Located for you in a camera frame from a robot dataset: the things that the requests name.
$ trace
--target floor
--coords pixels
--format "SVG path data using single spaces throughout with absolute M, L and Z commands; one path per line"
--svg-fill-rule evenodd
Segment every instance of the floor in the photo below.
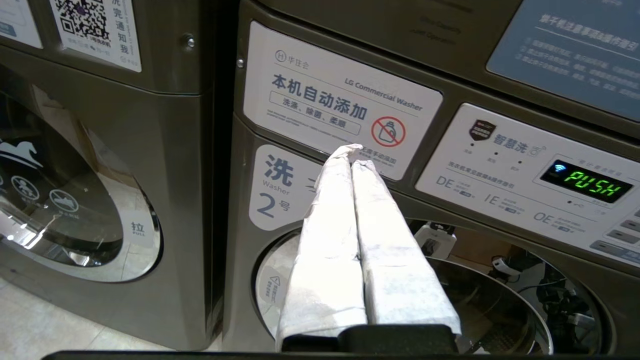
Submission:
M 218 336 L 206 351 L 219 351 Z M 0 278 L 0 360 L 60 350 L 171 350 L 70 313 Z

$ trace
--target qr code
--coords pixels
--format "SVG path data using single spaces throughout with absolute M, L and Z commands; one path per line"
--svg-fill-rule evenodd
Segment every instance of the qr code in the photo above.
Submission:
M 55 0 L 62 29 L 83 38 L 109 41 L 102 0 Z

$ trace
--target washer number 2 sticker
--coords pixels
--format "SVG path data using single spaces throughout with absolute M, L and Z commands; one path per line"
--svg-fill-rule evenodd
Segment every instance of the washer number 2 sticker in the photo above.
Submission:
M 273 145 L 255 152 L 249 217 L 267 231 L 302 220 L 322 166 Z

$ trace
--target blue instruction sign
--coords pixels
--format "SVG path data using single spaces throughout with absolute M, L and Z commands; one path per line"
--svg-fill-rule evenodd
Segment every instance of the blue instruction sign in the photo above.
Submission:
M 640 2 L 523 0 L 487 70 L 640 122 Z

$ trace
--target washer door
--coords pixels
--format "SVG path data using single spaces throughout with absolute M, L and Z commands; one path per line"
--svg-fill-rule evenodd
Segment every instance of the washer door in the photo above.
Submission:
M 294 232 L 276 241 L 257 269 L 255 302 L 274 337 L 299 239 L 299 232 Z M 515 291 L 463 265 L 428 261 L 460 316 L 463 334 L 456 345 L 461 354 L 553 353 L 544 319 Z
M 125 164 L 60 103 L 12 76 L 0 87 L 0 241 L 74 277 L 135 279 L 159 225 Z

